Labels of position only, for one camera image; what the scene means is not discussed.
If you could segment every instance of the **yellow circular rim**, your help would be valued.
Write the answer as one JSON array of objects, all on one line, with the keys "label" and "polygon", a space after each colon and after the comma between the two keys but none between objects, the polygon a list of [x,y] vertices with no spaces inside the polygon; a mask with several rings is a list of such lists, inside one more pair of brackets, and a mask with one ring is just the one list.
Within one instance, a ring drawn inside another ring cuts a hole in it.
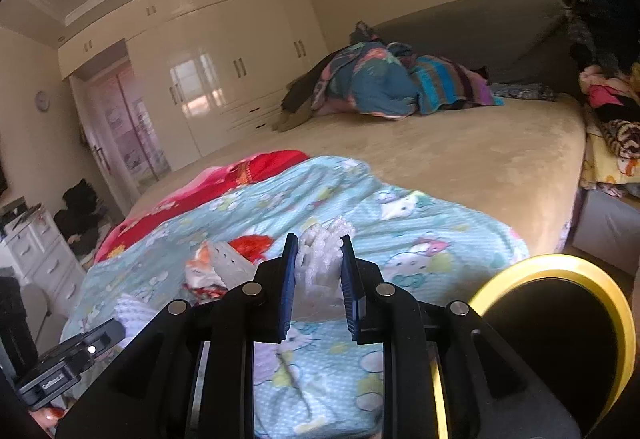
[{"label": "yellow circular rim", "polygon": [[570,255],[539,255],[498,273],[471,299],[469,305],[484,316],[489,308],[514,289],[542,278],[560,278],[581,285],[609,313],[618,340],[616,375],[598,421],[611,409],[624,390],[636,360],[636,330],[633,315],[618,285],[607,273],[587,260]]}]

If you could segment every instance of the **white wardrobe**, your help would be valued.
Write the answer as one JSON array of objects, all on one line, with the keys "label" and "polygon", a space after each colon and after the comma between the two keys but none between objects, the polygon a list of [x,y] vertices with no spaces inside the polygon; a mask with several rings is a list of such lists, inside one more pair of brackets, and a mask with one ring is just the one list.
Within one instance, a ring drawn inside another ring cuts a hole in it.
[{"label": "white wardrobe", "polygon": [[127,41],[173,170],[271,130],[286,85],[327,54],[309,0],[226,0]]},{"label": "white wardrobe", "polygon": [[58,50],[62,76],[122,39],[172,170],[271,130],[327,54],[310,0],[134,0]]}]

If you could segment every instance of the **white chest of drawers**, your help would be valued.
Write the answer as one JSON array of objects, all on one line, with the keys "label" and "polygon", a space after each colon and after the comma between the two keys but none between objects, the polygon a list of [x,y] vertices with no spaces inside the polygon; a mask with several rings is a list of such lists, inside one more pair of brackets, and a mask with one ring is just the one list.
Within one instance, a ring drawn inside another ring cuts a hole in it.
[{"label": "white chest of drawers", "polygon": [[78,300],[84,269],[69,249],[47,210],[6,228],[0,242],[0,267],[10,267],[21,285],[36,284],[46,296],[49,310],[68,317]]}]

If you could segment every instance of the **light blue blanket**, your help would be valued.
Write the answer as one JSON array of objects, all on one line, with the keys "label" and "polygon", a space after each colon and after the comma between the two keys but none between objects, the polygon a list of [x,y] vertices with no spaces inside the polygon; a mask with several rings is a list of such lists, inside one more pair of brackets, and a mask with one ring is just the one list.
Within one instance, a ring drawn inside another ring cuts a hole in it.
[{"label": "light blue blanket", "polygon": [[[92,267],[63,339],[108,320],[124,293],[158,310],[175,297],[188,299],[181,288],[184,265],[205,240],[270,235],[275,243],[266,256],[272,259],[282,253],[288,232],[300,236],[311,224],[340,215],[356,229],[356,256],[378,264],[387,281],[424,302],[469,299],[528,255],[514,231],[488,215],[385,184],[360,161],[312,158],[171,219],[120,256]],[[355,345],[345,321],[294,322],[285,342],[258,346],[255,356],[260,437],[359,437],[376,429],[382,346]]]}]

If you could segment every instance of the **beige bed sheet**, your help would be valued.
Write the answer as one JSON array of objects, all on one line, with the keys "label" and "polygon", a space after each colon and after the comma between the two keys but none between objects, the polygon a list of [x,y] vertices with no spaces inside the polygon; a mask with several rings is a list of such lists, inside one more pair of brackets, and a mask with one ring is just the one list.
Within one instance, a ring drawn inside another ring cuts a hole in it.
[{"label": "beige bed sheet", "polygon": [[531,255],[552,253],[572,212],[585,128],[577,102],[505,100],[500,107],[389,121],[359,114],[313,118],[261,134],[172,172],[131,210],[141,214],[204,168],[257,152],[298,149],[369,163],[382,180],[488,213],[510,225]]}]

